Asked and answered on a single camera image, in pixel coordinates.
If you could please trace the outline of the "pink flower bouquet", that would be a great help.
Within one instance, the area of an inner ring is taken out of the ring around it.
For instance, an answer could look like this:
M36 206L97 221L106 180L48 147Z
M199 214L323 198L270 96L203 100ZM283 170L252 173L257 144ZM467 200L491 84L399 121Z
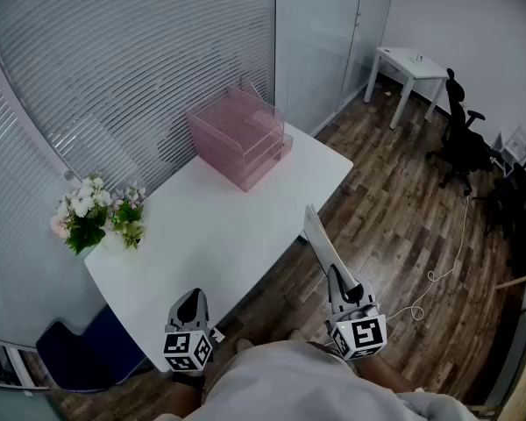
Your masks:
M143 210L146 189L132 182L111 194L108 209L110 229L124 242L124 246L137 249L144 236Z

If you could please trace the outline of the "person's white shirt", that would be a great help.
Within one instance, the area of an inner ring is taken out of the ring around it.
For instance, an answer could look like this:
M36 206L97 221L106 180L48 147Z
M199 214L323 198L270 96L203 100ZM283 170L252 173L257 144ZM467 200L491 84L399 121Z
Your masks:
M202 389L204 375L175 374ZM153 421L478 421L445 394L396 394L359 376L316 342L283 340L232 357L187 417L169 410Z

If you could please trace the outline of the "person's left forearm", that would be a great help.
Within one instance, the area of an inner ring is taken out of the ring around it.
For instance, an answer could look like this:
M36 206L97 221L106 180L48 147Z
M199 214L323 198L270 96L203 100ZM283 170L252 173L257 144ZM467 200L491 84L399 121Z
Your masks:
M185 418L202 406L203 390L176 383L172 389L169 410L178 417Z

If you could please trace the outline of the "pink transparent drawer organizer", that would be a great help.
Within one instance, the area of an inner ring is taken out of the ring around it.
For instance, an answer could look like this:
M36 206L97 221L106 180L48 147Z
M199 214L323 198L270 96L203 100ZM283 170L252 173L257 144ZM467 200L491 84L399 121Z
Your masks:
M294 143L283 114L244 77L204 98L186 116L197 154L244 192Z

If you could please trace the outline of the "black office chair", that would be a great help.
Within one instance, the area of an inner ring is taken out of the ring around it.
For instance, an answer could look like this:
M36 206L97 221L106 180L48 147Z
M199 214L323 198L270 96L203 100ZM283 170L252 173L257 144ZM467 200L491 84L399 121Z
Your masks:
M454 71L447 68L446 72L448 79L445 88L451 112L441 138L441 148L427 152L425 157L427 160L433 156L438 157L451 166L439 183L440 188L445 188L453 177L457 177L466 186L464 196L470 196L473 188L469 174L477 170L490 172L493 169L492 159L501 159L502 154L490 147L480 134L470 129L473 121L484 121L485 117L477 111L466 111L462 107L465 91L455 80Z
M487 196L479 198L486 204L485 235L500 227L509 241L510 256L506 265L514 277L526 275L526 161L515 163L506 177L494 180Z

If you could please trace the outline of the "small white table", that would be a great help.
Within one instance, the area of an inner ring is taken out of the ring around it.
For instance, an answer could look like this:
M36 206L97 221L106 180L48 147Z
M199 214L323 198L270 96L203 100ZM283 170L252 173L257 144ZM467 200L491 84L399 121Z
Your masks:
M445 82L449 79L446 70L436 64L436 62L434 62L430 57L423 54L423 61L415 62L417 53L420 52L412 48L383 46L376 48L372 71L369 76L366 93L364 95L365 103L370 102L374 84L376 83L377 75L380 69L380 63L382 61L385 61L397 71L403 73L403 75L407 78L407 81L405 82L402 89L400 101L389 125L390 130L394 130L398 125L405 105L409 99L410 93L417 81L437 81L437 87L434 96L432 97L430 106L424 116L424 119L429 121L437 106L437 101L443 91Z

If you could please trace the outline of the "white booklet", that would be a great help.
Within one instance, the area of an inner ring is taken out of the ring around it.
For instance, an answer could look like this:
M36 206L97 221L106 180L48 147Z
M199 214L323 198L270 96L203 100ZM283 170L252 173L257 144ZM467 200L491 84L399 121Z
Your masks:
M361 284L350 274L331 243L313 205L305 208L304 234L310 243L324 272L332 268L338 277L338 288L348 302L357 303L363 296Z

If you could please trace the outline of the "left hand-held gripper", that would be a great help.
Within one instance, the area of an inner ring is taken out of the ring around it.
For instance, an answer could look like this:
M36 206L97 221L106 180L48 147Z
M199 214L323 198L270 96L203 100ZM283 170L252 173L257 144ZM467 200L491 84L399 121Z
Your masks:
M166 326L163 357L172 372L202 372L210 359L213 345L210 331L197 327L191 330L185 325L193 321L209 322L209 309L205 293L199 289L190 290L171 307Z

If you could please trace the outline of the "white flower bouquet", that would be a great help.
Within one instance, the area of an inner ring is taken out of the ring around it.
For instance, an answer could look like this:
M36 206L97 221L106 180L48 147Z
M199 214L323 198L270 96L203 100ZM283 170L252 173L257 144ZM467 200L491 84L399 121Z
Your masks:
M99 175L88 175L65 194L51 218L51 229L76 254L105 237L111 196Z

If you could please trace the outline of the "grey window blinds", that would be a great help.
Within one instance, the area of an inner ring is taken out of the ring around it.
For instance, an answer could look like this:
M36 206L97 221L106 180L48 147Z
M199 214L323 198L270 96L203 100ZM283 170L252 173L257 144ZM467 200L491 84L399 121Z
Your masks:
M147 191L195 154L186 110L272 81L274 0L0 0L0 65L78 176Z

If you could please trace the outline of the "person's right forearm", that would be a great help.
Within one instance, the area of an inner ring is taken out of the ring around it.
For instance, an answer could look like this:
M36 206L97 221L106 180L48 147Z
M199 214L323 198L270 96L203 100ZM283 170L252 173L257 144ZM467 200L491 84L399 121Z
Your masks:
M379 355L367 356L354 363L357 373L365 380L389 389L396 394L422 392L418 386L392 368Z

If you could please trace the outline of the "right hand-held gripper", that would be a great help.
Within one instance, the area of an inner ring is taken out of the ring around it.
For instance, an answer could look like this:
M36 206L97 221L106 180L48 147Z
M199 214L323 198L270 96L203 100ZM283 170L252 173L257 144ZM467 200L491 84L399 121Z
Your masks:
M344 281L334 265L330 265L327 277L332 314L326 326L338 353L345 361L377 354L387 344L387 325L374 302L372 284L357 281L352 289L355 304L346 304Z

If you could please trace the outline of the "dark blue chair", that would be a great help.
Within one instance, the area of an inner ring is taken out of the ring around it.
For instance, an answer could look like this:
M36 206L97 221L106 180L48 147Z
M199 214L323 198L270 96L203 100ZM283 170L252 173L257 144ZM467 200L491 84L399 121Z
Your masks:
M37 352L54 383L75 393L105 391L124 382L146 356L108 306L81 334L61 321L38 339Z

